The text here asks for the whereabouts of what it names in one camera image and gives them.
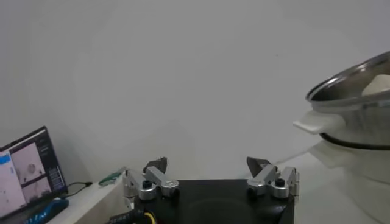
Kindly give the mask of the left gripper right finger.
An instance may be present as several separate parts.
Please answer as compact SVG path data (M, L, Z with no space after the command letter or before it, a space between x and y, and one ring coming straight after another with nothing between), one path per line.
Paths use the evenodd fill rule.
M299 196L299 173L295 167L280 170L266 159L247 157L251 177L247 180L247 194L256 200L266 194L279 200Z

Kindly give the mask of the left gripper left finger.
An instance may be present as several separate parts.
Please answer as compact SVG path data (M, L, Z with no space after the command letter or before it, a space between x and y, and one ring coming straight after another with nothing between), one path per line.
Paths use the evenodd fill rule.
M160 194L166 198L177 198L180 195L178 180L166 175L167 157L149 161L141 172L126 169L123 172L123 189L125 198L139 198L151 201Z

